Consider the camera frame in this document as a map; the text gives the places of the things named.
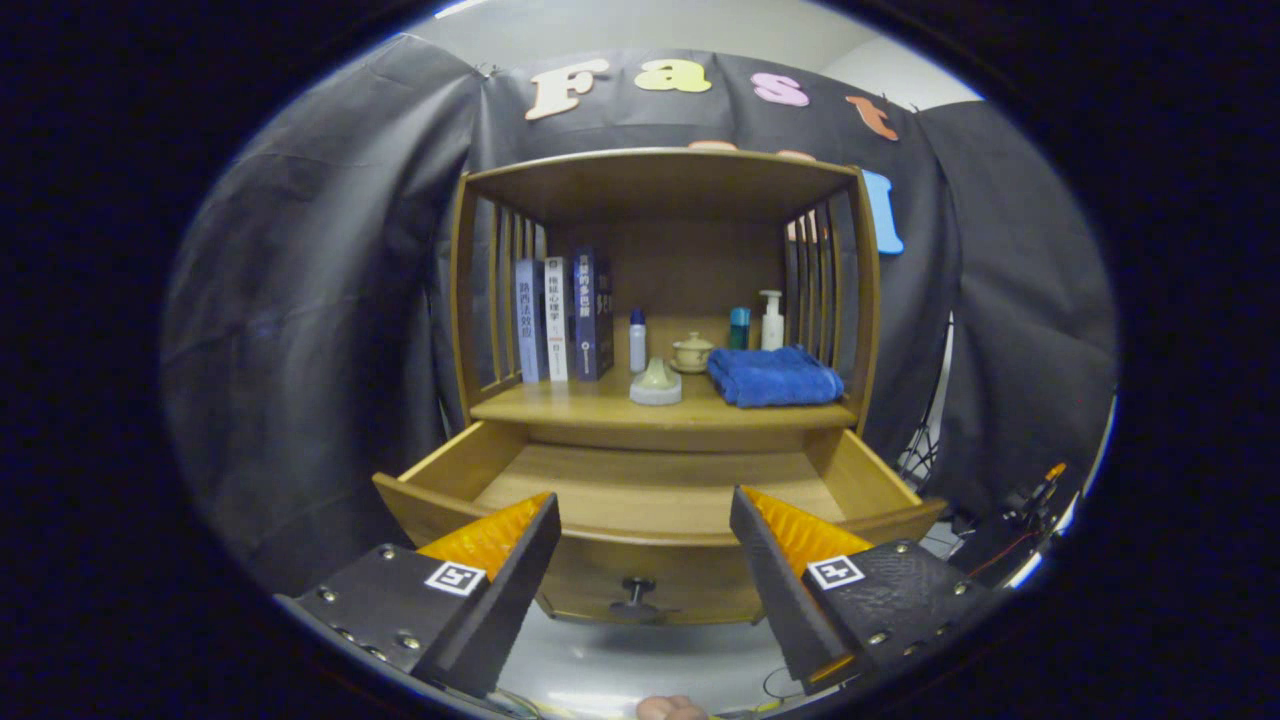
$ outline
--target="book spine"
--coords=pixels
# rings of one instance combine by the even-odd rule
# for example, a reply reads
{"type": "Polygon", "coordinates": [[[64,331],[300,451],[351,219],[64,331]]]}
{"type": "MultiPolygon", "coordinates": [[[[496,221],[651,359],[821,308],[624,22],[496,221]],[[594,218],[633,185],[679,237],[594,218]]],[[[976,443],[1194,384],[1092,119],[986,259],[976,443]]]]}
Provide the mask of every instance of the book spine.
{"type": "Polygon", "coordinates": [[[577,377],[584,380],[600,379],[596,363],[595,340],[595,259],[589,249],[579,250],[573,256],[575,323],[577,333],[573,343],[573,359],[577,361],[577,377]]]}
{"type": "Polygon", "coordinates": [[[567,338],[564,333],[564,259],[547,259],[547,370],[552,382],[568,379],[567,338]]]}
{"type": "Polygon", "coordinates": [[[516,322],[520,338],[520,377],[526,383],[540,382],[547,374],[547,333],[538,300],[545,295],[541,261],[516,263],[516,322]]]}

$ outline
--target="wooden shelf board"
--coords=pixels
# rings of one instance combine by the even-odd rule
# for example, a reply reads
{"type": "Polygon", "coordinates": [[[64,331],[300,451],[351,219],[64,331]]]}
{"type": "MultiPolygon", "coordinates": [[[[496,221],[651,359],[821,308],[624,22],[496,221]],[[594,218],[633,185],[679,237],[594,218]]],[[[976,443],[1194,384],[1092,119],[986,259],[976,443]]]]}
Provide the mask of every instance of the wooden shelf board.
{"type": "Polygon", "coordinates": [[[544,225],[635,218],[782,223],[854,177],[841,165],[767,152],[641,147],[544,158],[468,182],[544,225]]]}
{"type": "Polygon", "coordinates": [[[858,418],[838,404],[804,407],[735,407],[716,391],[710,375],[682,375],[684,398],[675,405],[649,406],[631,402],[627,368],[614,365],[598,382],[517,383],[475,405],[479,420],[577,425],[593,429],[817,429],[847,428],[858,418]]]}
{"type": "Polygon", "coordinates": [[[735,484],[844,520],[804,452],[668,454],[531,443],[475,498],[500,509],[553,491],[568,527],[727,536],[735,484]]]}

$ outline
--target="cabinet top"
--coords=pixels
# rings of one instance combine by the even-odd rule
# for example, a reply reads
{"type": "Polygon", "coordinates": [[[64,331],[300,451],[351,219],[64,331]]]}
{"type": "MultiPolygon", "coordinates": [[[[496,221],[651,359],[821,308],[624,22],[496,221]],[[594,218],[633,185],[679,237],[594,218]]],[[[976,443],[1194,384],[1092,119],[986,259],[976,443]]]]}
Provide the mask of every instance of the cabinet top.
{"type": "Polygon", "coordinates": [[[765,152],[640,147],[543,158],[465,179],[480,197],[557,225],[654,218],[783,223],[858,176],[852,167],[765,152]]]}

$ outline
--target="book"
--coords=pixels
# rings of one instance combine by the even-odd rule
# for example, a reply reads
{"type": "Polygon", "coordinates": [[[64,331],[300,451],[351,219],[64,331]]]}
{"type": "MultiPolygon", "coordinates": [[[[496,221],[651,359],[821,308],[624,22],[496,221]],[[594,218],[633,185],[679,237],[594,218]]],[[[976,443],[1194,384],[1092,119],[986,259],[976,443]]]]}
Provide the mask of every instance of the book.
{"type": "Polygon", "coordinates": [[[547,259],[547,377],[552,382],[568,380],[572,357],[568,352],[568,319],[564,307],[568,277],[564,258],[547,259]]]}
{"type": "Polygon", "coordinates": [[[576,377],[598,380],[613,366],[613,287],[609,260],[596,247],[573,254],[576,377]]]}
{"type": "Polygon", "coordinates": [[[526,383],[547,379],[547,286],[541,260],[516,261],[516,331],[520,377],[526,383]]]}

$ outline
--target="orange letter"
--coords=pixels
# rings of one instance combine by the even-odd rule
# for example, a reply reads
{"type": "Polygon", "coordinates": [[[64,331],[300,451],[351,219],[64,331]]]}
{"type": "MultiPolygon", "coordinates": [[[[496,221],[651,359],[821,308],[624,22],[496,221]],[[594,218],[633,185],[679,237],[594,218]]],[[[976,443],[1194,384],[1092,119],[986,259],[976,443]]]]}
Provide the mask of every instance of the orange letter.
{"type": "Polygon", "coordinates": [[[867,127],[872,128],[872,132],[888,140],[897,140],[897,133],[888,129],[888,126],[884,124],[884,120],[888,118],[888,115],[884,114],[884,110],[872,105],[872,101],[865,97],[846,95],[845,100],[849,100],[852,102],[854,108],[858,108],[858,114],[863,118],[863,122],[867,123],[867,127]]]}

